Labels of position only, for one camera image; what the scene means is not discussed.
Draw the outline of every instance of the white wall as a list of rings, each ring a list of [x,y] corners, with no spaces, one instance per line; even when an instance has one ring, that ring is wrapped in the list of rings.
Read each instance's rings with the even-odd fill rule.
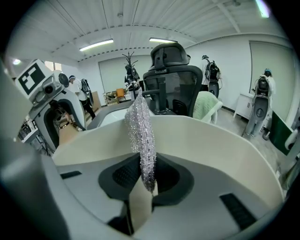
[[[249,92],[251,84],[251,51],[249,41],[261,41],[267,43],[275,43],[287,47],[291,47],[288,40],[280,37],[268,35],[239,35],[232,37],[223,37],[210,40],[201,44],[191,46],[186,49],[187,54],[191,56],[191,65],[201,68],[203,55],[208,55],[211,60],[215,60],[220,67],[223,78],[223,87],[220,90],[220,98],[224,106],[233,110],[236,108],[237,100],[240,92]],[[134,56],[149,55],[151,49],[130,49],[135,51]],[[108,59],[119,58],[123,54],[127,54],[128,50],[110,52],[80,62],[78,68],[63,65],[62,70],[67,76],[76,75],[89,80],[92,91],[97,91],[101,105],[105,105],[103,98],[103,85],[100,76],[98,63]],[[300,81],[300,77],[296,74],[296,80]],[[296,83],[295,93],[292,100],[291,109],[287,117],[287,123],[292,123],[299,105],[300,84]]]
[[[272,71],[276,93],[272,94],[272,109],[286,121],[295,90],[295,66],[291,48],[277,44],[250,42],[252,54],[252,83],[266,68]]]
[[[147,56],[134,56],[131,62],[137,61],[134,66],[140,79],[143,79],[143,74],[148,72],[152,60],[149,55]],[[126,58],[117,58],[99,62],[99,69],[103,86],[106,92],[116,91],[118,88],[124,88],[124,78],[126,76],[125,64]]]
[[[130,49],[130,50],[105,53],[105,54],[101,54],[101,55],[95,56],[90,59],[86,59],[82,62],[79,62],[78,67],[62,65],[61,68],[62,68],[62,71],[68,77],[70,75],[75,75],[77,78],[80,78],[80,79],[86,78],[89,82],[91,91],[97,91],[101,105],[105,105],[106,103],[103,98],[104,88],[102,85],[102,79],[100,76],[100,70],[99,70],[98,63],[101,61],[109,60],[109,59],[116,59],[116,58],[123,57],[122,54],[127,54],[128,51],[130,51],[130,53],[135,52],[133,54],[133,56],[142,56],[142,55],[149,55],[151,52],[151,49]]]
[[[67,75],[67,77],[69,78],[71,75],[74,75],[75,77],[77,77],[78,79],[83,79],[83,75],[82,73],[79,71],[78,68],[73,67],[73,66],[68,66],[68,65],[61,65],[61,70],[62,72]]]
[[[210,60],[216,62],[223,78],[219,97],[224,106],[233,110],[236,108],[240,93],[248,93],[251,84],[252,63],[249,41],[291,46],[289,41],[279,37],[240,35],[211,40],[186,49],[187,54],[191,56],[190,65],[202,66],[203,55],[208,55]]]

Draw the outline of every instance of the cable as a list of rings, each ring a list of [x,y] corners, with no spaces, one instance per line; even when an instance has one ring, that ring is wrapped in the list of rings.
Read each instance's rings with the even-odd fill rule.
[[[43,140],[43,142],[45,144],[46,153],[47,153],[48,156],[50,156],[50,154],[48,152],[48,146],[47,146],[46,140],[45,140],[45,138],[44,138],[44,136],[42,134],[40,134],[40,136],[41,136],[41,138],[42,138],[42,140]]]
[[[254,86],[255,86],[255,90],[256,90],[256,83],[257,83],[258,79],[255,81],[254,83]],[[254,98],[252,99],[252,106],[254,105],[254,102],[255,102],[255,95],[254,95]]]
[[[222,83],[222,87],[223,87],[223,82],[222,82],[222,79],[220,78],[220,81],[221,81],[221,83]],[[219,90],[221,90],[222,89],[222,87],[221,88],[219,88]]]

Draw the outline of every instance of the ceiling light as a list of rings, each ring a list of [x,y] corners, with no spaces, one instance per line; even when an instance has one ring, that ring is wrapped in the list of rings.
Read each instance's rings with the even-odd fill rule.
[[[267,5],[263,2],[263,0],[255,0],[259,11],[261,12],[262,17],[268,18],[270,16],[270,10]]]
[[[150,42],[160,42],[160,43],[177,43],[177,41],[174,41],[174,40],[157,38],[157,37],[150,37],[149,41]]]
[[[104,44],[108,44],[108,43],[113,43],[113,40],[112,39],[108,39],[108,40],[104,40],[104,41],[101,41],[101,42],[98,42],[98,43],[94,43],[92,45],[89,45],[87,47],[83,47],[83,48],[80,48],[79,50],[80,51],[85,51],[85,50],[88,50],[92,47],[97,47],[97,46],[100,46],[100,45],[104,45]]]
[[[14,61],[13,61],[13,64],[14,65],[18,65],[18,64],[20,64],[21,63],[21,60],[18,60],[18,59],[15,59]]]

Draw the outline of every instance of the silver sequined fabric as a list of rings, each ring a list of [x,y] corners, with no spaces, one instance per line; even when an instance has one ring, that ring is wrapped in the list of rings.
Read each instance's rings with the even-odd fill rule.
[[[144,186],[148,191],[153,192],[155,187],[155,142],[149,108],[142,96],[142,90],[128,108],[125,114],[125,123],[128,127],[132,151],[140,152],[141,155],[141,175]]]

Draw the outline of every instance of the white lab coat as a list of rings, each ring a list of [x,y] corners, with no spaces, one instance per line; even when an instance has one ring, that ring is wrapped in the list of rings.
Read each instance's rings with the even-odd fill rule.
[[[73,81],[73,84],[70,83],[67,89],[69,89],[73,93],[78,93],[79,100],[85,101],[86,99],[88,99],[88,97],[83,91],[81,91],[81,88],[82,88],[81,81],[79,79],[75,79]]]
[[[270,108],[272,108],[273,96],[276,94],[276,84],[273,77],[268,77],[269,94],[270,94]]]
[[[203,73],[202,84],[203,84],[203,85],[208,85],[208,81],[209,81],[209,80],[207,80],[206,77],[205,77],[205,72],[206,72],[206,69],[205,69],[205,68],[206,68],[206,66],[207,66],[207,64],[208,64],[208,61],[207,61],[206,59],[203,59],[201,63],[202,63],[202,68],[201,68],[201,70],[202,70],[202,73]]]

